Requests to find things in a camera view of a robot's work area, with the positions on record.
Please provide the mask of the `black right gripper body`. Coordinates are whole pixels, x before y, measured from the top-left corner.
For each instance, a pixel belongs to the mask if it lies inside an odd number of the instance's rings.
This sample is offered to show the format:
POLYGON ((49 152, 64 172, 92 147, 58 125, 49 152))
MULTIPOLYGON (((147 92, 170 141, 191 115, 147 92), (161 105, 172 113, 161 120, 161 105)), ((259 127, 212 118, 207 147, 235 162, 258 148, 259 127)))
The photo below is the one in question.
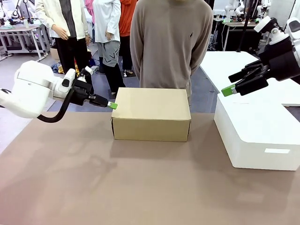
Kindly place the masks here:
POLYGON ((276 44, 268 44, 259 54, 260 61, 266 67, 266 79, 277 81, 294 78, 300 75, 300 66, 295 57, 295 47, 290 37, 276 44))

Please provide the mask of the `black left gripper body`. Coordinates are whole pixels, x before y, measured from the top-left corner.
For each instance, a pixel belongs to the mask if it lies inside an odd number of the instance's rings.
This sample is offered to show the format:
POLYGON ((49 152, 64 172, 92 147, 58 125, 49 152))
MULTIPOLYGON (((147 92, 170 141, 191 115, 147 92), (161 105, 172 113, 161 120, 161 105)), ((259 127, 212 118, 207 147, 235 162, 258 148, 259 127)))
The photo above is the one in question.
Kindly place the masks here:
POLYGON ((76 79, 73 82, 72 90, 74 91, 70 103, 83 105, 90 95, 94 94, 92 84, 76 79))

